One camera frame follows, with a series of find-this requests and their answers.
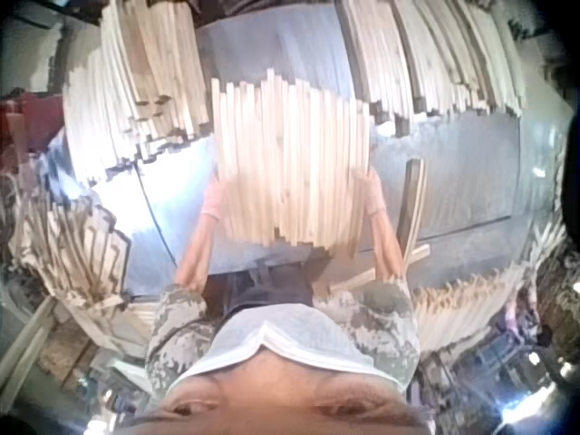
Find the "worker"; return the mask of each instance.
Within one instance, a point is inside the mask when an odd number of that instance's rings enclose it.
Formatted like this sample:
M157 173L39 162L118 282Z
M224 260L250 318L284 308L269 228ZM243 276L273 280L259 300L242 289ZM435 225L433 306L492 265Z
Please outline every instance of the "worker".
M161 295L147 354L159 410L121 433L429 433L403 398L419 341L401 250L376 172L358 179L376 281L313 300L291 268L273 269L233 294L217 321L201 293L227 188L210 183L175 283Z

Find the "camouflage sleeve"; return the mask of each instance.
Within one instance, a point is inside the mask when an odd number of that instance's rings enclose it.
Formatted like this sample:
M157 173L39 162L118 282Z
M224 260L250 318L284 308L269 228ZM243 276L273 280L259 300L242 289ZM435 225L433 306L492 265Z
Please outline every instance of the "camouflage sleeve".
M145 363L158 398L208 351L214 331L201 295L179 285L163 291Z
M405 388L419 363L419 337L409 288L403 280L374 281L352 292L314 300L314 306L337 322L375 368Z

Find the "pink glove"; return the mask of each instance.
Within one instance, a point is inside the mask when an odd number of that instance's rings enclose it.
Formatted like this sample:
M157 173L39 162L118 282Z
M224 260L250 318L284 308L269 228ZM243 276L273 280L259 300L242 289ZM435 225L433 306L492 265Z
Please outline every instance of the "pink glove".
M362 182L364 205L369 216L377 211L386 210L387 206L382 194L381 179L374 168L369 169L368 174L357 173L357 178Z
M201 213L204 215L210 215L216 220L220 220L223 217L222 212L225 197L226 183L224 181L219 181L218 177L214 174L209 185L206 187Z

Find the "face mask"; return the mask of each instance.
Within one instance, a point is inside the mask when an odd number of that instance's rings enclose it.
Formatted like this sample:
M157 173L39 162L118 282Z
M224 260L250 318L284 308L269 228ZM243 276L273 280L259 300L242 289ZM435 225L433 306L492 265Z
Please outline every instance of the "face mask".
M303 304L250 308L234 315L217 333L208 352L173 382L213 372L254 356L261 346L297 363L337 372L393 377L374 368L372 358L354 346L341 327L326 314Z

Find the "camouflage shirt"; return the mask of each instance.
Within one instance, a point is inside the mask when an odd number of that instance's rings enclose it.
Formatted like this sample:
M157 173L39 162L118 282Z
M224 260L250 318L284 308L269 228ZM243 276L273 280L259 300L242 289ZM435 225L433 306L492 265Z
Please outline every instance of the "camouflage shirt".
M404 281L373 282L313 303L342 327L361 353L373 358L376 369L407 387L419 361L419 338ZM165 289L146 363L159 397L208 351L218 324L219 319L206 317L201 295L179 285Z

